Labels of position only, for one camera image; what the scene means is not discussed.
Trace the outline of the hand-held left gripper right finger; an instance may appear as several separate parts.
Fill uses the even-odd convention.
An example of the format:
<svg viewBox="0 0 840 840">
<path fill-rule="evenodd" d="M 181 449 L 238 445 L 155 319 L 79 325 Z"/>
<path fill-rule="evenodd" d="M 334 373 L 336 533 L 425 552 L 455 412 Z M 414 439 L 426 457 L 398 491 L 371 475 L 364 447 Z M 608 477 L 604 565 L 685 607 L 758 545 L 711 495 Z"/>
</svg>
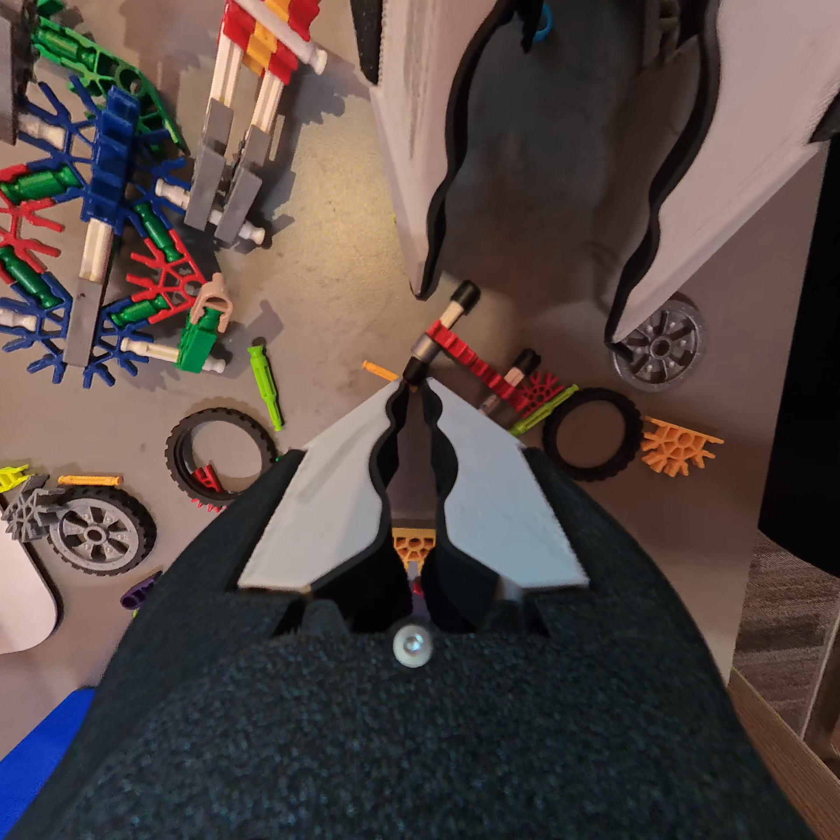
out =
<svg viewBox="0 0 840 840">
<path fill-rule="evenodd" d="M 436 546 L 421 573 L 433 622 L 472 632 L 499 589 L 521 601 L 588 587 L 527 449 L 441 382 L 421 393 L 437 493 Z"/>
</svg>

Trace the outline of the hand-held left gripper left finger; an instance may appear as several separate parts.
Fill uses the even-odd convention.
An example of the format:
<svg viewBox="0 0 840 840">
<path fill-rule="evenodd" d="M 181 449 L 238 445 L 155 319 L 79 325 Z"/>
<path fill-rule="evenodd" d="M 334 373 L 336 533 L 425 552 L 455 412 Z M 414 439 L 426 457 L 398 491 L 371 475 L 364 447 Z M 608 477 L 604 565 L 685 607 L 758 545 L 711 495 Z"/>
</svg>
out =
<svg viewBox="0 0 840 840">
<path fill-rule="evenodd" d="M 316 436 L 238 579 L 238 587 L 336 602 L 355 632 L 408 616 L 387 487 L 408 387 L 394 381 Z"/>
</svg>

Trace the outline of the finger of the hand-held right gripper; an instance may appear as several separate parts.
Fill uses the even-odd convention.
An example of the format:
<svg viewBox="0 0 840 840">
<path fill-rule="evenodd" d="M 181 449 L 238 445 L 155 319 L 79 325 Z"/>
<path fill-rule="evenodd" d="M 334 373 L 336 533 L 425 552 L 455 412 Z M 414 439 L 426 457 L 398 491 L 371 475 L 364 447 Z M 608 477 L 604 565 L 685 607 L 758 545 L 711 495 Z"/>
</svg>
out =
<svg viewBox="0 0 840 840">
<path fill-rule="evenodd" d="M 838 133 L 838 2 L 699 2 L 699 79 L 604 341 L 653 313 Z"/>
<path fill-rule="evenodd" d="M 507 2 L 384 2 L 371 91 L 395 223 L 414 297 L 435 290 L 445 201 L 466 157 L 469 87 Z"/>
</svg>

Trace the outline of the red toothed strip connector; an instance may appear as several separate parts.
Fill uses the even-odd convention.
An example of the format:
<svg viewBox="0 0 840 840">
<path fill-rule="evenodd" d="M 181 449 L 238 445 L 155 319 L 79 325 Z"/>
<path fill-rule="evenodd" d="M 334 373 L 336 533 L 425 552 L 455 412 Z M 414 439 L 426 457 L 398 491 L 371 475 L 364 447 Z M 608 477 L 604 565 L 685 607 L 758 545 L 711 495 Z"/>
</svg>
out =
<svg viewBox="0 0 840 840">
<path fill-rule="evenodd" d="M 463 365 L 475 377 L 480 379 L 501 400 L 520 412 L 526 403 L 524 392 L 509 383 L 504 376 L 484 362 L 455 332 L 447 329 L 441 321 L 435 321 L 426 331 L 435 344 L 444 350 L 456 362 Z"/>
</svg>

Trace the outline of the blue plastic bin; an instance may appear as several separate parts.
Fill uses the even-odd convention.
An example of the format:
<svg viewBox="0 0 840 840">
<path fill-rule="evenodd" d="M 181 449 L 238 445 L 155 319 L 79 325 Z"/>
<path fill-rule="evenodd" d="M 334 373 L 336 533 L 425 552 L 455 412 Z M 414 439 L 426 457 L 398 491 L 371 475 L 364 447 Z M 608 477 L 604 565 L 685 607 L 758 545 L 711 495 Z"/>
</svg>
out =
<svg viewBox="0 0 840 840">
<path fill-rule="evenodd" d="M 69 694 L 1 761 L 1 838 L 64 758 L 95 693 L 94 688 L 85 687 Z"/>
</svg>

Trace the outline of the black rubber tyre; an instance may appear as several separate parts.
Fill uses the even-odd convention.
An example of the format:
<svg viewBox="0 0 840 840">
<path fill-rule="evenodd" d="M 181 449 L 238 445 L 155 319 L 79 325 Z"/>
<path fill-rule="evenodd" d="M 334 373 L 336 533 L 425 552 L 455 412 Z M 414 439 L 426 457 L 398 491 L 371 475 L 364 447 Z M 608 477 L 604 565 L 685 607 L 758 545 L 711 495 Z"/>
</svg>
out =
<svg viewBox="0 0 840 840">
<path fill-rule="evenodd" d="M 606 403 L 621 415 L 624 432 L 622 443 L 615 453 L 600 465 L 573 465 L 559 451 L 557 437 L 562 422 L 573 410 L 587 403 Z M 556 406 L 542 427 L 542 447 L 552 462 L 567 476 L 583 482 L 607 480 L 624 471 L 635 459 L 644 436 L 644 420 L 636 404 L 625 395 L 602 387 L 577 390 Z"/>
<path fill-rule="evenodd" d="M 259 476 L 263 476 L 279 459 L 276 444 L 268 432 L 252 416 L 228 407 L 203 409 L 184 417 L 170 432 L 165 443 L 166 466 L 176 485 L 189 498 L 198 498 L 218 506 L 228 506 L 241 492 L 224 489 L 224 493 L 213 495 L 192 478 L 198 468 L 193 456 L 193 434 L 199 427 L 212 423 L 228 424 L 245 432 L 257 446 L 260 456 Z"/>
</svg>

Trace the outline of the orange half-circle connector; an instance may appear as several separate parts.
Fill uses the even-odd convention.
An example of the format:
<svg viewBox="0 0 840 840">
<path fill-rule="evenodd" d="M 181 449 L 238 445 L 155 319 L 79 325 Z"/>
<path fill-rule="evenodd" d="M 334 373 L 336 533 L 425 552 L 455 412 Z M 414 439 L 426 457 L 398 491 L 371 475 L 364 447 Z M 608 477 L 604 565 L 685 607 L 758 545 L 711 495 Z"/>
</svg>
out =
<svg viewBox="0 0 840 840">
<path fill-rule="evenodd" d="M 392 529 L 393 548 L 409 576 L 422 571 L 426 557 L 436 544 L 436 531 L 430 528 Z"/>
<path fill-rule="evenodd" d="M 644 416 L 646 423 L 652 424 L 654 431 L 645 431 L 640 445 L 642 461 L 651 470 L 669 477 L 688 476 L 689 466 L 705 468 L 706 459 L 716 456 L 707 447 L 723 445 L 724 440 L 703 434 L 686 427 Z"/>
</svg>

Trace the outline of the lime green plastic rod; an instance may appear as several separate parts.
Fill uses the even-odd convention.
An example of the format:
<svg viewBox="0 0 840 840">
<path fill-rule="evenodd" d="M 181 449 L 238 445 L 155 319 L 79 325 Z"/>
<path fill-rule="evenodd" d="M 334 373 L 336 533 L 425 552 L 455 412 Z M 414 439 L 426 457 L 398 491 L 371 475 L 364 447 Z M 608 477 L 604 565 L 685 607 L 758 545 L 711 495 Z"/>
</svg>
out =
<svg viewBox="0 0 840 840">
<path fill-rule="evenodd" d="M 573 394 L 577 393 L 580 390 L 578 385 L 571 385 L 565 388 L 562 392 L 558 395 L 555 395 L 553 398 L 548 400 L 545 404 L 542 404 L 540 407 L 536 408 L 530 415 L 521 418 L 516 423 L 514 423 L 509 429 L 508 432 L 513 437 L 519 438 L 523 434 L 527 433 L 530 429 L 536 427 L 541 422 L 546 420 L 551 413 L 563 402 L 570 399 Z"/>
<path fill-rule="evenodd" d="M 274 430 L 279 432 L 284 427 L 284 419 L 278 401 L 277 384 L 266 354 L 266 348 L 262 344 L 251 344 L 248 347 L 248 355 L 260 397 L 267 407 Z"/>
</svg>

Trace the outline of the small red snowflake connector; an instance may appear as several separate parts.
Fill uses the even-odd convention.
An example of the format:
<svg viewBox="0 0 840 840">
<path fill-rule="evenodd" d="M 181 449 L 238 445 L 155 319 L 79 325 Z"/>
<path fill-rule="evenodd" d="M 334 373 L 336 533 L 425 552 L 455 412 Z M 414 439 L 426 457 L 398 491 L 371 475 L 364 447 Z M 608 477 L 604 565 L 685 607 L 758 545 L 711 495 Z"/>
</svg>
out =
<svg viewBox="0 0 840 840">
<path fill-rule="evenodd" d="M 565 386 L 550 372 L 535 371 L 522 381 L 520 415 L 527 417 L 561 394 Z"/>
</svg>

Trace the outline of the purple clip connector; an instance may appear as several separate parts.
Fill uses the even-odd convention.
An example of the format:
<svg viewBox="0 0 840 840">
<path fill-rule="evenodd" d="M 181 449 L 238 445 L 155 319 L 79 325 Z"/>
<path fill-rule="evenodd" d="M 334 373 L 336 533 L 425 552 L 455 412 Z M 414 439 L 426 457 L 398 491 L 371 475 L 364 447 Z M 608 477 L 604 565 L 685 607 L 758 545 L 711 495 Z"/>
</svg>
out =
<svg viewBox="0 0 840 840">
<path fill-rule="evenodd" d="M 142 604 L 145 603 L 146 599 L 148 598 L 148 595 L 151 593 L 156 582 L 161 578 L 162 575 L 163 571 L 158 570 L 154 572 L 150 577 L 147 577 L 143 581 L 130 587 L 120 597 L 121 606 L 132 613 L 136 613 L 141 608 Z"/>
</svg>

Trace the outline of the black tyre grey hub wheel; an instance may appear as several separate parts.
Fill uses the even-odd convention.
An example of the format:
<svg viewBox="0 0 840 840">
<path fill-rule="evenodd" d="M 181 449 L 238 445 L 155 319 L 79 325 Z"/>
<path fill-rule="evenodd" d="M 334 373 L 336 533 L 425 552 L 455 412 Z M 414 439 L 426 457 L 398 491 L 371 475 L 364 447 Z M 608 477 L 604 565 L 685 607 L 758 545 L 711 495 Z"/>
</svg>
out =
<svg viewBox="0 0 840 840">
<path fill-rule="evenodd" d="M 70 565 L 99 576 L 122 574 L 152 551 L 156 525 L 147 508 L 113 487 L 66 488 L 47 542 Z"/>
</svg>

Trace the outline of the grey wheel hub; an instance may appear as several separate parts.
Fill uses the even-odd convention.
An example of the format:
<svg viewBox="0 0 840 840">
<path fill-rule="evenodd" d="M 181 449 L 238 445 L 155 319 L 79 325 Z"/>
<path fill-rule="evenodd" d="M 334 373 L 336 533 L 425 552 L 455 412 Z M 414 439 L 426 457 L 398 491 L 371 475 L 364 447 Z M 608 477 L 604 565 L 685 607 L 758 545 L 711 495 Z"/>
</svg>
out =
<svg viewBox="0 0 840 840">
<path fill-rule="evenodd" d="M 707 325 L 687 298 L 672 297 L 623 341 L 632 358 L 614 350 L 612 364 L 627 384 L 660 393 L 684 384 L 696 371 L 707 347 Z"/>
</svg>

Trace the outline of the person's dark clothing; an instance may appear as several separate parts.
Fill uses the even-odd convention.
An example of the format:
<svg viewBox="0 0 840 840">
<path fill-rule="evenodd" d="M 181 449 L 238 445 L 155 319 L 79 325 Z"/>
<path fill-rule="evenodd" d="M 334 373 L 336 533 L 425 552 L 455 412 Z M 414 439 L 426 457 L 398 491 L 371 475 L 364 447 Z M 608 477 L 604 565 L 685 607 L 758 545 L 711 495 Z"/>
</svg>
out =
<svg viewBox="0 0 840 840">
<path fill-rule="evenodd" d="M 829 146 L 759 530 L 839 576 L 839 138 Z"/>
</svg>

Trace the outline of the multicoloured construction toy model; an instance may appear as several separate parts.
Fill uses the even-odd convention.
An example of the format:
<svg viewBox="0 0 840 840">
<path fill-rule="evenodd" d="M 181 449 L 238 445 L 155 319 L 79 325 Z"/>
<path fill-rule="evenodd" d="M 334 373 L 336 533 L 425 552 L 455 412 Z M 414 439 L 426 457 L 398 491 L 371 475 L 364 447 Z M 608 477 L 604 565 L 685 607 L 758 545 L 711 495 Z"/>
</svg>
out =
<svg viewBox="0 0 840 840">
<path fill-rule="evenodd" d="M 2 169 L 3 351 L 39 349 L 28 372 L 113 385 L 149 359 L 223 373 L 213 358 L 233 302 L 208 278 L 175 214 L 216 239 L 262 245 L 247 216 L 284 88 L 321 74 L 318 1 L 226 2 L 189 181 L 188 150 L 143 72 L 61 24 L 62 2 L 2 2 L 2 142 L 42 153 Z"/>
</svg>

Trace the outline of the grey snowflake connector stack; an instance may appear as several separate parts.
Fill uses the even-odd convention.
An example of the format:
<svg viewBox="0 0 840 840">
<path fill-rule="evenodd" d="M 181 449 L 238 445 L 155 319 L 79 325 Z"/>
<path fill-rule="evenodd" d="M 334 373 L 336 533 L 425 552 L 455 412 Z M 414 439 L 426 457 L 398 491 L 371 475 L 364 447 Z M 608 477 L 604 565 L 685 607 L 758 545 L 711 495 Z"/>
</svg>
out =
<svg viewBox="0 0 840 840">
<path fill-rule="evenodd" d="M 48 480 L 48 474 L 27 478 L 16 500 L 3 513 L 6 532 L 13 540 L 28 543 L 43 539 L 65 514 L 66 491 L 61 487 L 46 487 Z"/>
</svg>

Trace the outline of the ribbed wooden cabinet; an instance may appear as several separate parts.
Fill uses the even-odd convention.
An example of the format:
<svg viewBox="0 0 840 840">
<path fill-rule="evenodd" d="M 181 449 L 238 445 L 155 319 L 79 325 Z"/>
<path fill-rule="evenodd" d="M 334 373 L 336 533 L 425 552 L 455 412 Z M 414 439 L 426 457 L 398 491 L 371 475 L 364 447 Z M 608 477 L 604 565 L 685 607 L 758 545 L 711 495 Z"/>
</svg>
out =
<svg viewBox="0 0 840 840">
<path fill-rule="evenodd" d="M 735 668 L 728 691 L 753 746 L 793 806 L 818 838 L 838 839 L 838 778 Z"/>
</svg>

